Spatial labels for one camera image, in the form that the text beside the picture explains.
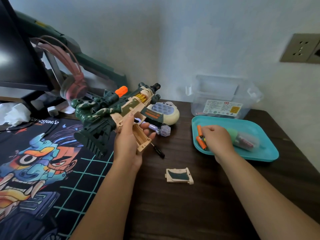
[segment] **hand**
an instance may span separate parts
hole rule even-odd
[[[230,134],[225,128],[219,125],[208,125],[201,127],[201,129],[208,148],[215,156],[218,156],[218,158],[216,157],[217,162],[219,162],[219,158],[230,153],[236,153],[231,142]]]
[[[129,117],[124,121],[121,131],[117,133],[114,141],[114,164],[121,165],[122,169],[134,170],[138,172],[142,164],[142,154],[137,154],[137,141],[132,132],[134,124],[134,115],[129,114]],[[149,123],[143,123],[140,127],[146,136],[149,136]],[[150,134],[149,138],[154,139],[156,133]]]

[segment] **white label sticker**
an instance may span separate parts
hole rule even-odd
[[[203,112],[205,114],[237,116],[243,104],[208,99]]]

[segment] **black desk mat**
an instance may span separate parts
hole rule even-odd
[[[68,239],[112,166],[115,133],[97,159],[73,137],[78,120],[32,120],[0,133],[0,239]]]

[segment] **illustrated eye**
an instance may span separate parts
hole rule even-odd
[[[36,161],[37,158],[38,157],[36,157],[36,156],[26,154],[22,158],[19,159],[19,163],[21,165],[29,165],[29,164],[32,164],[34,161]]]
[[[54,166],[54,167],[58,167],[58,166],[63,165],[64,163],[65,163],[65,161],[61,161],[61,162],[53,163],[51,165]]]

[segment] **black monitor screen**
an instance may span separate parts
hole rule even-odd
[[[8,0],[0,0],[0,86],[38,91],[53,88]]]

